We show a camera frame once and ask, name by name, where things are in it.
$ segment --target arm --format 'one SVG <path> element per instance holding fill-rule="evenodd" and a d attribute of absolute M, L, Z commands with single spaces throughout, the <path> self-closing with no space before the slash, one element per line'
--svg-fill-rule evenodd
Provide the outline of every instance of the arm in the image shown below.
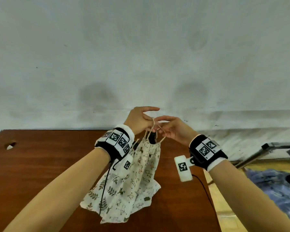
<path fill-rule="evenodd" d="M 290 232 L 287 215 L 229 161 L 222 161 L 209 174 L 247 231 Z"/>
<path fill-rule="evenodd" d="M 152 118 L 143 112 L 158 110 L 157 107 L 136 107 L 124 124 L 138 134 L 153 125 Z M 109 154 L 95 148 L 40 191 L 4 232 L 59 231 L 109 162 Z"/>
<path fill-rule="evenodd" d="M 169 121 L 160 124 L 166 132 L 163 136 L 172 138 L 183 145 L 189 146 L 198 135 L 178 117 L 162 116 L 155 120 Z M 215 163 L 212 162 L 210 165 L 209 174 L 249 232 L 290 232 L 290 220 L 262 190 L 228 160 L 222 160 L 215 166 L 213 164 Z"/>

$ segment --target wristband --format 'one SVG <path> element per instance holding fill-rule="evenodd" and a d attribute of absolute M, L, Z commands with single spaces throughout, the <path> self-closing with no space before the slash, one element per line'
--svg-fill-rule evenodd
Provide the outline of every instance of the wristband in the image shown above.
<path fill-rule="evenodd" d="M 189 147 L 190 160 L 194 165 L 210 171 L 221 161 L 228 159 L 221 147 L 205 135 L 198 135 Z"/>
<path fill-rule="evenodd" d="M 95 147 L 103 148 L 108 152 L 111 162 L 122 160 L 130 151 L 134 141 L 134 133 L 127 125 L 118 125 L 115 129 L 107 131 L 96 141 Z"/>

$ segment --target yellow floor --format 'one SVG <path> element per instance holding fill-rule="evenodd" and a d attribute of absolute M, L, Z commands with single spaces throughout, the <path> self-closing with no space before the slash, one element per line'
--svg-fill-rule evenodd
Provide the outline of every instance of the yellow floor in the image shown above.
<path fill-rule="evenodd" d="M 258 164 L 250 164 L 248 168 L 253 170 L 266 170 L 266 169 L 275 169 L 279 171 L 290 172 L 290 162 L 266 162 Z M 207 182 L 210 182 L 212 179 L 208 172 L 204 172 Z M 222 232 L 246 232 L 247 230 L 243 224 L 239 221 L 236 215 L 233 213 L 232 209 L 229 207 L 227 202 L 224 200 L 220 191 L 218 190 L 215 184 L 209 186 L 211 196 L 214 202 L 214 206 L 218 215 L 218 220 L 220 223 Z"/>

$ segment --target person's right hand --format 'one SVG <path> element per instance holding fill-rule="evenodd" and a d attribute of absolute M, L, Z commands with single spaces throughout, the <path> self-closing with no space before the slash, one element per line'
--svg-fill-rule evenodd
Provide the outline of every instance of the person's right hand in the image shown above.
<path fill-rule="evenodd" d="M 165 133 L 161 129 L 158 132 L 163 134 L 164 137 L 172 138 L 185 146 L 189 146 L 191 141 L 199 134 L 178 117 L 159 116 L 155 118 L 155 121 L 169 121 L 159 123 Z"/>

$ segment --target person's left hand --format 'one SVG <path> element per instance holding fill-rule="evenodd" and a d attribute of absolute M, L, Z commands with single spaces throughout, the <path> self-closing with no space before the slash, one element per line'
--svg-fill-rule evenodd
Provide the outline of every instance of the person's left hand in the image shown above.
<path fill-rule="evenodd" d="M 130 111 L 124 125 L 129 126 L 133 133 L 137 135 L 154 125 L 152 118 L 144 114 L 144 112 L 158 110 L 160 110 L 158 107 L 135 107 Z"/>

